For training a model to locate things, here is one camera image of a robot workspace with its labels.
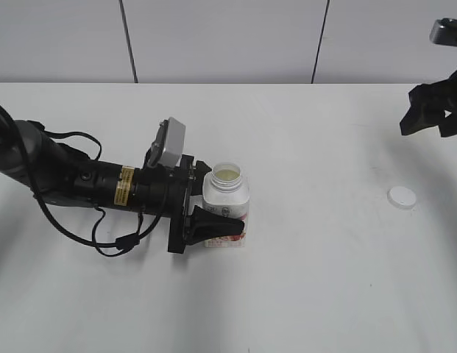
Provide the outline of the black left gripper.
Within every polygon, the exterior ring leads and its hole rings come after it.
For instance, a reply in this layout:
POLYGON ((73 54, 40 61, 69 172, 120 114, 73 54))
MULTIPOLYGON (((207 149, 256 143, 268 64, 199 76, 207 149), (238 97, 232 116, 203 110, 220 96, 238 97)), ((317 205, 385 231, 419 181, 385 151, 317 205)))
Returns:
POLYGON ((169 224, 168 252, 182 254, 187 245, 204 242, 213 238, 238 236, 244 231, 242 220, 223 217, 195 206, 188 215, 189 201, 194 182, 202 184, 205 175, 212 168, 201 160, 193 166, 194 158, 183 155, 180 164, 173 168, 162 165, 147 154, 142 174, 144 183, 135 188, 135 195, 145 195, 138 211, 139 223, 143 215, 154 216, 146 229, 138 228, 135 236, 138 242, 148 236, 167 217, 169 224))

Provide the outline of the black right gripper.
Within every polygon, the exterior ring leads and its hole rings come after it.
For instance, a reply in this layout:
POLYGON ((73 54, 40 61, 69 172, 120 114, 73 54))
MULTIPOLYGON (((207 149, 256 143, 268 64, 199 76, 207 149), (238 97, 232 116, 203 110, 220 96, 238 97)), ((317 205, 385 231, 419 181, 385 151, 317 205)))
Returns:
POLYGON ((410 107, 400 121, 402 136, 438 125, 442 138, 457 135, 457 69, 447 79, 417 85, 408 97, 410 107))

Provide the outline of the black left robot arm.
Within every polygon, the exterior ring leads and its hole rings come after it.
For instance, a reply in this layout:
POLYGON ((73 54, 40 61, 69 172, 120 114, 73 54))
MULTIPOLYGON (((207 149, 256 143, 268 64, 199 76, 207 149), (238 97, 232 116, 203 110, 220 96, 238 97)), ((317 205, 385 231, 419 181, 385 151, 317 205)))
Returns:
POLYGON ((168 250, 222 236, 238 236, 244 222, 216 215, 190 200, 202 194, 209 167, 183 154, 185 126, 174 118, 160 123, 141 168, 102 161, 65 143, 37 121, 15 120, 0 105, 0 173, 27 186, 43 214, 60 231, 64 227, 51 206, 108 209, 170 220, 168 250))

